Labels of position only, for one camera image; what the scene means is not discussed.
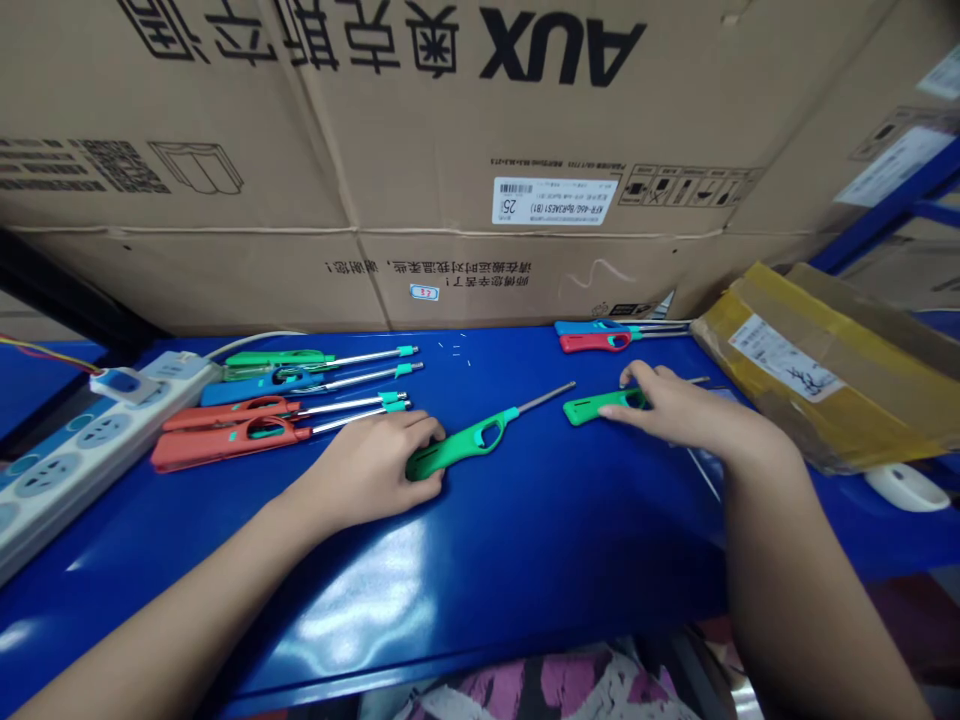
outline sticker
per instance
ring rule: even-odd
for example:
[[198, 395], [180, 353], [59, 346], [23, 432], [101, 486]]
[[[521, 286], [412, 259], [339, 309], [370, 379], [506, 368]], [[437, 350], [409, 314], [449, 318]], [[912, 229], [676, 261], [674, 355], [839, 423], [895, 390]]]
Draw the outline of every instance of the sticker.
[[952, 135], [913, 128], [847, 185], [834, 202], [874, 207], [952, 141]]
[[907, 130], [918, 125], [950, 135], [958, 135], [960, 134], [960, 109], [944, 110], [898, 105], [849, 157], [857, 162], [872, 162], [880, 153], [899, 140]]
[[810, 402], [820, 402], [846, 387], [840, 378], [800, 352], [758, 315], [750, 316], [730, 338], [730, 344]]
[[440, 288], [432, 288], [429, 285], [411, 285], [410, 297], [417, 300], [439, 300]]
[[939, 65], [917, 83], [917, 90], [923, 90], [951, 102], [960, 98], [960, 45], [957, 45], [940, 61]]
[[494, 225], [601, 225], [616, 180], [493, 180]]

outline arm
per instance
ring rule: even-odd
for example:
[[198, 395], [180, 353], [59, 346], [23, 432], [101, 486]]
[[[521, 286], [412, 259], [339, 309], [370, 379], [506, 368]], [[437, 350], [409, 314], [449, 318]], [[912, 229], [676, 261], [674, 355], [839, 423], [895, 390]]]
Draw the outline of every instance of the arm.
[[16, 720], [190, 716], [284, 577], [337, 531], [404, 512], [440, 492], [407, 459], [443, 428], [426, 413], [347, 425], [314, 465], [213, 555], [67, 668]]
[[737, 648], [768, 717], [931, 718], [844, 555], [796, 446], [773, 423], [678, 378], [631, 363], [651, 410], [604, 417], [726, 466], [727, 572]]

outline power strip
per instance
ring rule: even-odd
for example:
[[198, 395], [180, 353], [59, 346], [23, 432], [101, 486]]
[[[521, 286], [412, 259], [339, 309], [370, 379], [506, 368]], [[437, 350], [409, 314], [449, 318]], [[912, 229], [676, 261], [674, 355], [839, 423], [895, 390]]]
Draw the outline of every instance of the power strip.
[[11, 465], [0, 482], [0, 585], [150, 449], [174, 413], [218, 382], [219, 365], [166, 352], [141, 372], [160, 389], [139, 405], [101, 400]]

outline clothing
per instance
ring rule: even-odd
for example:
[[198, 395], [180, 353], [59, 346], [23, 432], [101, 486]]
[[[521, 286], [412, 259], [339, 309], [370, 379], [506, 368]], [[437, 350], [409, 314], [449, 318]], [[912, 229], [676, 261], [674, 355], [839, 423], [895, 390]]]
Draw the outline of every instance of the clothing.
[[697, 720], [612, 648], [526, 658], [414, 693], [394, 720]]

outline hand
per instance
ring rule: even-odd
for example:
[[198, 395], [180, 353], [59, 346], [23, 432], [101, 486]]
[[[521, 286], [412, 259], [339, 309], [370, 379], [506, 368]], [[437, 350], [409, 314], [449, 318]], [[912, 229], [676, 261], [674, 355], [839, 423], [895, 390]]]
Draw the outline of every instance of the hand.
[[315, 528], [318, 542], [324, 533], [406, 512], [436, 497], [443, 478], [439, 470], [410, 482], [407, 460], [430, 438], [446, 436], [440, 422], [423, 410], [357, 420], [344, 426], [281, 499], [306, 527]]
[[645, 362], [634, 360], [620, 374], [620, 387], [626, 387], [631, 379], [643, 390], [650, 409], [606, 405], [600, 408], [603, 417], [678, 445], [703, 448], [724, 460], [751, 446], [774, 443], [780, 447], [784, 440], [790, 442], [762, 415], [688, 383], [663, 365], [654, 370]]

